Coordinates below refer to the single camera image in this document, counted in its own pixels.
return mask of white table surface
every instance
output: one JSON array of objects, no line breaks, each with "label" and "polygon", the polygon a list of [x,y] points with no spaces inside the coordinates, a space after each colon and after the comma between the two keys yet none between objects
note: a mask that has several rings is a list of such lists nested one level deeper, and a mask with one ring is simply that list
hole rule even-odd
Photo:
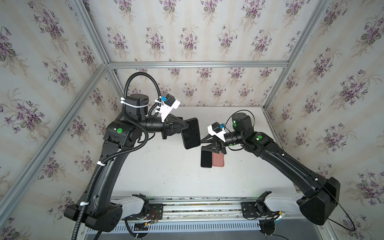
[{"label": "white table surface", "polygon": [[[255,115],[255,131],[273,137],[261,108],[179,107],[171,113],[183,119],[198,118],[202,139],[208,134],[208,125],[223,123],[241,109]],[[287,177],[245,150],[234,152],[227,148],[224,167],[202,168],[200,147],[186,150],[181,134],[163,140],[157,133],[143,148],[128,155],[112,196],[142,193],[155,197],[258,197],[265,191],[296,193]]]}]

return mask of purple flower pattern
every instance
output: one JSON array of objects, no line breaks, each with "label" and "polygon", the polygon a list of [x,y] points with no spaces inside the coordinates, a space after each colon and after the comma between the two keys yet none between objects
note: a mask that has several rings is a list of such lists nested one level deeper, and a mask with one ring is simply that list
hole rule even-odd
[{"label": "purple flower pattern", "polygon": [[60,196],[59,200],[51,203],[52,207],[47,212],[49,215],[53,215],[55,217],[53,219],[54,223],[63,218],[64,211],[68,206],[74,204],[74,201],[70,196],[71,193],[71,191],[67,191]]},{"label": "purple flower pattern", "polygon": [[352,57],[361,57],[363,54],[367,54],[368,49],[373,48],[372,44],[381,39],[381,35],[384,33],[384,7],[382,7],[379,14],[367,20],[369,22],[364,27],[366,32],[361,35],[360,39],[356,39],[356,45],[352,47],[352,49],[357,50],[357,53]]},{"label": "purple flower pattern", "polygon": [[168,68],[170,77],[174,80],[177,81],[179,80],[179,74],[180,74],[180,68]]},{"label": "purple flower pattern", "polygon": [[139,94],[141,93],[141,90],[140,90],[140,84],[137,84],[137,83],[134,83],[134,84],[130,84],[129,87],[128,87],[128,94]]},{"label": "purple flower pattern", "polygon": [[80,41],[75,43],[78,49],[78,55],[82,63],[87,63],[87,69],[90,73],[96,71],[95,57],[93,56],[92,49],[84,42],[85,36],[80,36]]},{"label": "purple flower pattern", "polygon": [[132,15],[132,1],[134,0],[113,0],[116,4],[119,5],[120,13],[122,14],[122,18],[124,19],[125,17],[128,18],[129,23],[131,23],[134,18]]},{"label": "purple flower pattern", "polygon": [[300,146],[305,145],[308,147],[310,145],[310,141],[312,141],[309,138],[310,132],[307,129],[307,127],[303,127],[303,129],[298,129],[296,133],[296,137],[293,139],[293,147],[295,149],[298,149]]},{"label": "purple flower pattern", "polygon": [[[358,240],[374,240],[374,238],[369,232],[371,227],[367,223],[367,220],[366,220],[367,216],[362,214],[355,216],[352,213],[349,213],[349,215],[352,218],[352,221],[356,227],[356,230],[352,232],[346,229],[342,229],[342,232],[343,232],[342,236],[354,237],[355,239],[358,239]],[[353,224],[348,217],[345,217],[345,219],[341,221],[341,224],[348,229],[353,229]]]},{"label": "purple flower pattern", "polygon": [[64,38],[64,30],[59,25],[59,19],[55,16],[53,11],[49,10],[40,2],[35,4],[34,1],[30,1],[28,2],[28,5],[35,12],[32,21],[39,24],[40,32],[49,33],[51,36],[51,44],[55,47],[56,51],[59,51],[60,49],[66,54],[66,52],[69,51],[67,44],[68,39]]},{"label": "purple flower pattern", "polygon": [[113,44],[115,46],[114,51],[115,54],[118,54],[121,59],[123,56],[127,56],[128,50],[128,41],[125,39],[125,36],[121,33],[122,26],[116,25],[115,28],[107,27],[107,37],[108,43]]},{"label": "purple flower pattern", "polygon": [[215,83],[214,87],[211,88],[211,92],[213,95],[214,100],[217,102],[221,99],[222,94],[226,91],[225,85],[221,85],[220,83]]},{"label": "purple flower pattern", "polygon": [[[14,218],[8,219],[8,223],[11,223],[12,221],[14,221]],[[29,232],[29,229],[16,231],[16,228],[12,225],[4,227],[0,235],[1,240],[29,240],[30,237],[31,233]]]},{"label": "purple flower pattern", "polygon": [[356,100],[364,100],[371,81],[382,82],[379,75],[365,75],[366,72],[360,69],[356,75],[347,76],[347,80],[340,83],[340,86],[343,87],[342,91],[337,91],[331,96],[333,101],[330,106],[334,106],[334,109],[346,109],[346,103],[352,106]]},{"label": "purple flower pattern", "polygon": [[244,73],[245,68],[230,68],[228,71],[228,74],[230,74],[230,77],[228,78],[230,85],[236,85],[236,83],[240,81],[240,78],[243,77]]},{"label": "purple flower pattern", "polygon": [[197,30],[197,26],[192,26],[189,30],[187,28],[182,28],[182,33],[180,35],[179,44],[183,45],[181,50],[181,56],[185,56],[186,60],[189,60],[193,54],[195,54],[194,50],[197,49],[197,36],[195,34],[195,30]]},{"label": "purple flower pattern", "polygon": [[244,0],[241,10],[245,11],[245,16],[241,18],[240,25],[245,30],[250,30],[256,24],[255,18],[260,18],[261,12],[265,9],[265,0]]},{"label": "purple flower pattern", "polygon": [[19,58],[21,53],[17,53],[12,48],[12,43],[9,42],[7,36],[11,36],[11,32],[2,26],[0,29],[0,61],[3,62],[2,67],[9,67],[11,73],[16,75],[16,67],[18,66],[27,76],[28,66],[25,65],[26,60]]},{"label": "purple flower pattern", "polygon": [[83,141],[88,142],[89,129],[86,129],[86,127],[87,124],[84,122],[83,118],[77,116],[72,121],[72,125],[67,129],[67,132],[71,135],[71,138],[77,136],[77,139],[80,143],[83,143]]},{"label": "purple flower pattern", "polygon": [[243,83],[241,85],[241,88],[239,88],[237,91],[239,92],[239,98],[241,99],[241,101],[244,101],[247,98],[248,94],[250,92],[253,92],[253,86],[250,86],[248,83]]},{"label": "purple flower pattern", "polygon": [[307,73],[307,82],[312,84],[318,82],[318,77],[324,77],[325,73],[331,70],[334,58],[338,56],[341,56],[338,50],[332,52],[330,48],[326,48],[325,52],[321,53],[318,58],[313,61],[315,67],[311,68]]},{"label": "purple flower pattern", "polygon": [[289,39],[289,42],[286,45],[288,50],[284,52],[283,59],[287,60],[289,58],[289,56],[291,55],[291,52],[293,50],[293,47],[296,45],[296,42],[299,39],[300,34],[301,34],[301,31],[298,31],[293,38]]},{"label": "purple flower pattern", "polygon": [[269,115],[269,117],[271,118],[271,120],[274,121],[276,115],[275,115],[275,111],[273,110],[273,107],[267,109],[266,112],[268,113],[268,115]]},{"label": "purple flower pattern", "polygon": [[272,45],[271,33],[275,30],[275,28],[270,28],[267,31],[261,29],[259,34],[253,39],[251,45],[254,46],[255,49],[253,49],[250,54],[253,60],[259,60],[264,56],[264,53],[268,50],[268,46]]},{"label": "purple flower pattern", "polygon": [[193,99],[193,94],[197,91],[197,88],[191,83],[184,83],[184,87],[181,90],[185,94],[185,99],[190,102]]},{"label": "purple flower pattern", "polygon": [[151,45],[149,53],[153,55],[156,60],[159,59],[163,54],[161,50],[164,49],[165,43],[163,36],[159,32],[161,28],[162,26],[158,25],[156,25],[154,29],[147,27],[147,34],[145,35],[145,43]]},{"label": "purple flower pattern", "polygon": [[305,105],[303,106],[301,112],[303,112],[302,118],[308,118],[308,116],[316,111],[320,112],[321,105],[324,105],[323,102],[320,101],[321,95],[319,93],[314,92],[312,95],[308,95],[307,99],[305,100]]},{"label": "purple flower pattern", "polygon": [[323,21],[320,23],[319,31],[321,35],[325,35],[327,32],[329,32],[329,28],[331,27],[331,24],[336,21],[337,17],[344,16],[344,14],[347,12],[347,0],[333,0],[329,7],[327,7],[325,13],[327,14]]},{"label": "purple flower pattern", "polygon": [[288,94],[291,91],[291,88],[296,87],[299,84],[300,78],[298,77],[298,71],[294,69],[291,73],[288,74],[287,82],[284,85],[284,93]]},{"label": "purple flower pattern", "polygon": [[93,124],[93,126],[96,128],[96,134],[97,135],[104,136],[104,134],[107,132],[107,127],[105,126],[105,119],[104,118],[97,120],[96,123]]},{"label": "purple flower pattern", "polygon": [[294,113],[292,112],[292,106],[290,103],[287,106],[283,106],[283,112],[280,115],[280,124],[282,124],[286,120],[292,120]]},{"label": "purple flower pattern", "polygon": [[347,144],[348,137],[357,139],[353,131],[344,130],[345,126],[339,123],[337,126],[331,125],[329,128],[324,129],[326,136],[321,136],[317,139],[319,142],[317,148],[321,152],[329,154],[329,150],[335,152],[337,149],[343,150]]},{"label": "purple flower pattern", "polygon": [[200,75],[197,77],[197,81],[200,82],[201,85],[205,85],[212,77],[213,68],[198,68],[196,73]]},{"label": "purple flower pattern", "polygon": [[83,151],[81,156],[76,156],[76,160],[73,163],[78,167],[78,172],[91,173],[95,169],[95,164],[91,160],[90,151]]},{"label": "purple flower pattern", "polygon": [[109,98],[108,99],[108,103],[109,103],[109,109],[110,110],[115,111],[115,113],[119,113],[120,112],[119,105],[117,103],[117,98],[116,97]]},{"label": "purple flower pattern", "polygon": [[104,102],[105,101],[103,101],[103,96],[101,95],[101,91],[99,90],[99,88],[95,88],[93,90],[92,94],[89,96],[89,100],[91,101],[92,105],[96,104],[97,109],[100,112],[104,112],[104,108],[105,108]]},{"label": "purple flower pattern", "polygon": [[285,6],[288,7],[285,11],[285,14],[283,14],[284,20],[288,25],[292,25],[294,21],[296,21],[296,16],[299,13],[300,9],[304,6],[304,4],[308,4],[310,0],[291,0],[286,1]]},{"label": "purple flower pattern", "polygon": [[197,107],[208,107],[208,100],[199,101],[196,106]]},{"label": "purple flower pattern", "polygon": [[260,68],[259,69],[259,72],[260,72],[259,81],[261,83],[265,82],[269,78],[269,75],[276,70],[277,70],[277,68]]},{"label": "purple flower pattern", "polygon": [[221,33],[217,35],[218,41],[220,42],[220,53],[223,52],[223,56],[231,52],[231,44],[237,39],[237,29],[231,29],[231,26],[223,25],[221,27]]},{"label": "purple flower pattern", "polygon": [[350,181],[350,185],[346,193],[356,201],[360,201],[361,205],[369,203],[370,206],[376,204],[384,204],[384,171],[376,174],[374,172],[366,171],[365,173],[358,173],[361,181]]},{"label": "purple flower pattern", "polygon": [[16,95],[20,94],[17,90],[18,88],[12,94],[8,90],[8,103],[0,104],[0,113],[8,115],[8,117],[4,117],[3,126],[12,126],[15,134],[25,128],[28,130],[28,137],[35,142],[39,142],[39,138],[46,139],[51,132],[51,128],[48,126],[51,121],[42,120],[45,115],[38,111],[38,104],[17,99]]},{"label": "purple flower pattern", "polygon": [[56,61],[53,59],[47,59],[47,62],[43,61],[43,66],[48,70],[49,75],[48,79],[54,83],[59,83],[62,86],[62,89],[65,90],[68,94],[75,94],[75,85],[73,79],[68,77],[67,73],[67,64],[61,62],[59,58]]},{"label": "purple flower pattern", "polygon": [[168,85],[165,85],[164,83],[158,83],[158,85],[162,96],[166,96],[170,92],[170,87]]},{"label": "purple flower pattern", "polygon": [[164,19],[169,19],[170,24],[172,24],[174,21],[176,21],[175,7],[177,0],[159,0],[159,2],[163,5]]},{"label": "purple flower pattern", "polygon": [[283,131],[279,131],[278,135],[279,135],[281,142],[284,145],[287,145],[288,144],[288,132],[287,132],[287,130],[284,129]]},{"label": "purple flower pattern", "polygon": [[203,19],[208,19],[208,25],[216,19],[215,9],[219,1],[222,2],[223,0],[200,0],[204,6]]},{"label": "purple flower pattern", "polygon": [[328,163],[327,165],[319,164],[317,174],[321,175],[323,178],[330,178],[334,174],[334,170],[332,169],[332,164]]},{"label": "purple flower pattern", "polygon": [[55,157],[55,152],[52,153],[52,156],[48,158],[48,161],[44,164],[43,169],[40,170],[38,180],[45,179],[45,177],[50,178],[50,181],[56,180],[59,175],[65,177],[65,168],[63,165],[57,163]]}]

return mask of phone screen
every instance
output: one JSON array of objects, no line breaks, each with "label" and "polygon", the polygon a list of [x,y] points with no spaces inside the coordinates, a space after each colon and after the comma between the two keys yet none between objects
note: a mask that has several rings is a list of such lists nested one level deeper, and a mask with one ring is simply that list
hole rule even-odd
[{"label": "phone screen", "polygon": [[201,167],[212,167],[212,152],[201,151]]},{"label": "phone screen", "polygon": [[199,121],[197,118],[191,118],[184,122],[189,125],[187,129],[181,131],[185,149],[200,146]]}]

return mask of floral wallpaper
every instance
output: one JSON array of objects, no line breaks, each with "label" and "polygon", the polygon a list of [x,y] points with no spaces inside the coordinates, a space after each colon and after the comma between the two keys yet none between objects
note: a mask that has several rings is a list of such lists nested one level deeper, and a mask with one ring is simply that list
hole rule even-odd
[{"label": "floral wallpaper", "polygon": [[[160,92],[175,96],[182,106],[262,106],[281,68],[170,68],[115,70],[122,86],[129,76],[144,71],[154,77]],[[128,93],[157,99],[154,85],[136,77]]]},{"label": "floral wallpaper", "polygon": [[[120,111],[108,79],[102,78],[41,167],[0,239],[70,238],[74,222],[63,216],[65,208],[82,195],[99,159],[106,128]],[[7,184],[2,177],[0,181]]]},{"label": "floral wallpaper", "polygon": [[[1,199],[100,62],[95,58],[69,1],[3,0],[0,1],[0,23]],[[74,177],[74,172],[77,173],[81,164],[88,172],[99,154],[99,146],[96,148],[87,143],[100,138],[96,130],[102,131],[103,127],[94,127],[96,120],[93,118],[110,121],[97,113],[99,109],[108,110],[111,118],[118,111],[119,105],[110,88],[108,81],[103,79],[96,93],[89,96],[85,108],[90,109],[90,113],[95,111],[95,117],[85,113],[80,115],[82,127],[89,131],[88,136],[79,127],[81,123],[68,131],[64,139],[76,142],[69,148],[70,157],[60,150],[65,149],[63,142],[51,153],[24,202],[5,223],[0,239],[28,240],[60,234],[63,239],[68,237],[72,223],[60,224],[60,227],[55,224],[63,221],[65,207],[83,191],[85,183],[82,182],[89,178]],[[80,158],[87,159],[84,149],[91,152],[91,164]]]},{"label": "floral wallpaper", "polygon": [[[0,1],[0,198],[100,64],[71,6]],[[39,177],[63,174],[61,167],[50,172],[56,161]]]},{"label": "floral wallpaper", "polygon": [[318,0],[83,2],[111,61],[241,61],[288,59]]},{"label": "floral wallpaper", "polygon": [[[339,201],[356,231],[331,222],[338,239],[384,234],[383,27],[383,1],[330,1],[267,109],[290,154],[340,181]],[[353,228],[339,207],[330,218]]]}]

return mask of white cable tie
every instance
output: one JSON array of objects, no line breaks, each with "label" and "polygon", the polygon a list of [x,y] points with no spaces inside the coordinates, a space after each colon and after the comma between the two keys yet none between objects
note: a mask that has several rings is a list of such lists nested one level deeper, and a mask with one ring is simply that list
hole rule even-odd
[{"label": "white cable tie", "polygon": [[85,205],[88,205],[88,204],[89,204],[89,202],[81,202],[80,206],[85,206]]},{"label": "white cable tie", "polygon": [[125,104],[125,105],[128,105],[128,106],[133,107],[133,108],[144,108],[144,107],[149,106],[149,104],[145,104],[145,105],[141,105],[141,106],[135,106],[135,105],[126,103],[126,102],[124,102],[123,100],[121,100],[120,103]]},{"label": "white cable tie", "polygon": [[106,164],[102,163],[101,161],[98,161],[97,164],[100,165],[100,166],[103,166],[103,167],[106,166]]}]

